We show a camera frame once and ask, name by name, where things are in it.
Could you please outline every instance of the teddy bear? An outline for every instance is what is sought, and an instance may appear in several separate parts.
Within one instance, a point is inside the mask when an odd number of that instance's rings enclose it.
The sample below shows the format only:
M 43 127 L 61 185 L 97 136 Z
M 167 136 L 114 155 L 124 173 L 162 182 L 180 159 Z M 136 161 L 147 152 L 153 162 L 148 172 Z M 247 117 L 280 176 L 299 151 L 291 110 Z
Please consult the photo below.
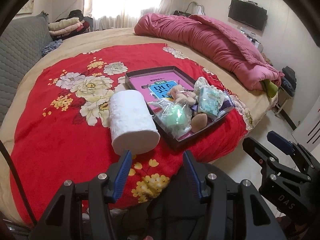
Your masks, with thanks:
M 187 103 L 193 106 L 196 103 L 196 94 L 194 92 L 185 91 L 182 85 L 172 87 L 168 92 L 168 96 L 172 96 L 174 101 L 179 104 Z

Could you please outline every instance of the gray sofa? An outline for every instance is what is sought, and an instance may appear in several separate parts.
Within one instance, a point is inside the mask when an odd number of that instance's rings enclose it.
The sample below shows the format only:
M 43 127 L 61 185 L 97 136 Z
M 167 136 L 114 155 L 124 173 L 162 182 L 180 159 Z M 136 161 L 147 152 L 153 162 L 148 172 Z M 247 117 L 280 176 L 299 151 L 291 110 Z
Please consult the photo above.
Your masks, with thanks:
M 12 20 L 0 37 L 0 125 L 24 75 L 39 61 L 52 38 L 48 17 L 39 15 Z

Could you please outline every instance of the roll of paper towel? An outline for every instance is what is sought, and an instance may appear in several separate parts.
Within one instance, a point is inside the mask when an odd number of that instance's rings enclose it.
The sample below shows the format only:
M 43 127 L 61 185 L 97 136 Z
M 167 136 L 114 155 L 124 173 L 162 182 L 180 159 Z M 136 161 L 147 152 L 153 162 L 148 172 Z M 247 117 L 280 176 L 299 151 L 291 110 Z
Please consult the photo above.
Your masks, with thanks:
M 143 95 L 137 90 L 115 93 L 109 102 L 112 147 L 116 154 L 124 150 L 142 154 L 154 149 L 160 139 Z

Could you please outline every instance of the red floral blanket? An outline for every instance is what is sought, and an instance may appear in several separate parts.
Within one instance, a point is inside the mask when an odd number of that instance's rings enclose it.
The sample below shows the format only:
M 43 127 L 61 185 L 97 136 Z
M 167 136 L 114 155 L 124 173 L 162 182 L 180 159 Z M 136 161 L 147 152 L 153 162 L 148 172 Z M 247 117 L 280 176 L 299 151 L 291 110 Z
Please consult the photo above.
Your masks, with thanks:
M 63 181 L 88 181 L 119 159 L 111 146 L 108 102 L 125 89 L 125 72 L 170 65 L 195 80 L 204 76 L 210 85 L 224 89 L 216 75 L 161 43 L 90 51 L 43 70 L 19 119 L 11 155 L 37 219 Z M 236 95 L 232 97 L 237 109 L 188 147 L 198 161 L 230 153 L 246 134 L 244 120 L 250 114 Z M 182 152 L 174 152 L 161 138 L 154 150 L 134 156 L 123 196 L 111 208 L 157 197 L 182 165 Z M 12 176 L 10 182 L 18 212 L 30 223 Z

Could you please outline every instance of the blue gripper pad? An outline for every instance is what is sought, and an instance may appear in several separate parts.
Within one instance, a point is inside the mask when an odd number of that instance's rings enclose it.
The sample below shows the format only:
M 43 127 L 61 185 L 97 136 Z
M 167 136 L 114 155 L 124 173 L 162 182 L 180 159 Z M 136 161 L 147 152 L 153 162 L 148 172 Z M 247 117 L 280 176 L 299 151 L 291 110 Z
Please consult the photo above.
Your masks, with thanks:
M 108 190 L 105 192 L 105 195 L 109 199 L 109 203 L 115 203 L 122 196 L 131 164 L 131 152 L 127 151 L 120 157 L 117 163 L 113 163 L 109 166 L 109 169 L 107 170 L 109 176 Z
M 277 134 L 275 131 L 268 132 L 267 139 L 284 154 L 293 155 L 292 143 Z
M 186 171 L 189 186 L 192 194 L 201 203 L 209 197 L 205 177 L 207 176 L 206 168 L 203 164 L 196 162 L 190 151 L 183 153 L 183 167 Z

